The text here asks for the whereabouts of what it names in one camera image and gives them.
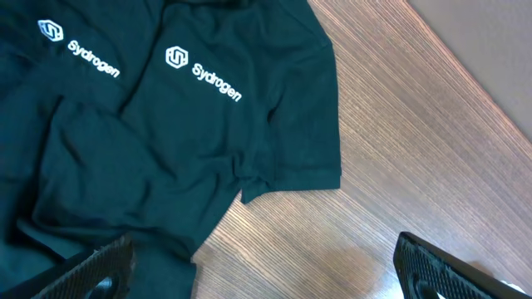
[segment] teal t-shirt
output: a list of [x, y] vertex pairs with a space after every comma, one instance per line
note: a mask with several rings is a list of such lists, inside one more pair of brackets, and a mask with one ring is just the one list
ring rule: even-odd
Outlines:
[[130, 297], [190, 297], [190, 258], [240, 190], [339, 188], [333, 47], [305, 0], [0, 14], [0, 291], [129, 231]]

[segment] clothing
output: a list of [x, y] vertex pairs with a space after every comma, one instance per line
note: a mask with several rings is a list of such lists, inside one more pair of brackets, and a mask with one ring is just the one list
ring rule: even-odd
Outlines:
[[240, 190], [339, 188], [333, 48], [306, 1], [0, 13], [0, 291], [131, 231], [131, 298], [190, 297]]

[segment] t-shirt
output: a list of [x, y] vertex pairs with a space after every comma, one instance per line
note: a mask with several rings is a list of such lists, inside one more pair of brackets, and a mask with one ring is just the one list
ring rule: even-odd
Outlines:
[[0, 291], [129, 231], [130, 297], [190, 297], [240, 190], [339, 188], [333, 47], [305, 0], [0, 14]]

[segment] wooden table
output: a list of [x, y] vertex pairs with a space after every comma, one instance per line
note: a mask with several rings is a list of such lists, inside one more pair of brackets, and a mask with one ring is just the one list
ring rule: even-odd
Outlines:
[[532, 146], [406, 2], [312, 0], [334, 41], [342, 189], [238, 200], [197, 298], [402, 298], [411, 231], [532, 293]]

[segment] shirt sleeve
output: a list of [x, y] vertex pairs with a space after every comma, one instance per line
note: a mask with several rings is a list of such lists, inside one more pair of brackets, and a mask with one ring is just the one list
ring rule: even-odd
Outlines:
[[337, 189], [341, 155], [338, 87], [332, 45], [293, 63], [282, 79], [277, 105], [268, 114], [268, 142], [259, 146], [259, 181], [242, 201], [273, 191]]

